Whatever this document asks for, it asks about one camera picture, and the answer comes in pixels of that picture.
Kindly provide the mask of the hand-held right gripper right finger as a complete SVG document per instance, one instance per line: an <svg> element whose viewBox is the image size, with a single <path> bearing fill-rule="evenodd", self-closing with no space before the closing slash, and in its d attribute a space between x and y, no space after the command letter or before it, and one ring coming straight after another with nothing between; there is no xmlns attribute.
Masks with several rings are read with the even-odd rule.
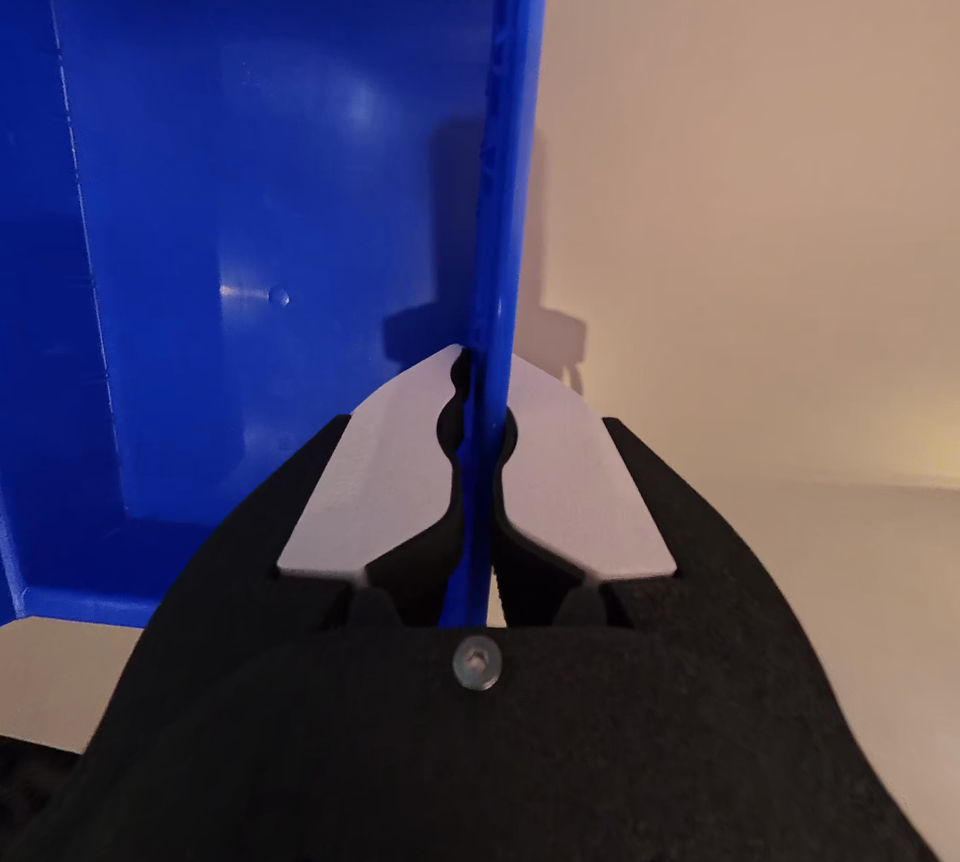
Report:
<svg viewBox="0 0 960 862"><path fill-rule="evenodd" d="M602 417L573 388L510 361L497 484L506 530L591 583L667 578L677 563Z"/></svg>

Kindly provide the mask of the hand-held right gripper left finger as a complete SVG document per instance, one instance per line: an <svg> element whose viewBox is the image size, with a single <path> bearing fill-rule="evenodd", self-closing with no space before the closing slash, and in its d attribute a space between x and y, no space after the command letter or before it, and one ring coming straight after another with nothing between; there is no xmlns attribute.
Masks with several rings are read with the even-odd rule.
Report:
<svg viewBox="0 0 960 862"><path fill-rule="evenodd" d="M441 585L463 553L463 438L471 355L449 345L349 417L277 560L283 575Z"/></svg>

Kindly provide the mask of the blue plastic bin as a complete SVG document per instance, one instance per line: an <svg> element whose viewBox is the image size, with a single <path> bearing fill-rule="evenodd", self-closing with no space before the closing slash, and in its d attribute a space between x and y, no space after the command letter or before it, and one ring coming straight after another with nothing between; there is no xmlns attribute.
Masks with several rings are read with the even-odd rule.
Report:
<svg viewBox="0 0 960 862"><path fill-rule="evenodd" d="M2 0L2 624L144 627L336 415L471 350L506 413L546 0Z"/></svg>

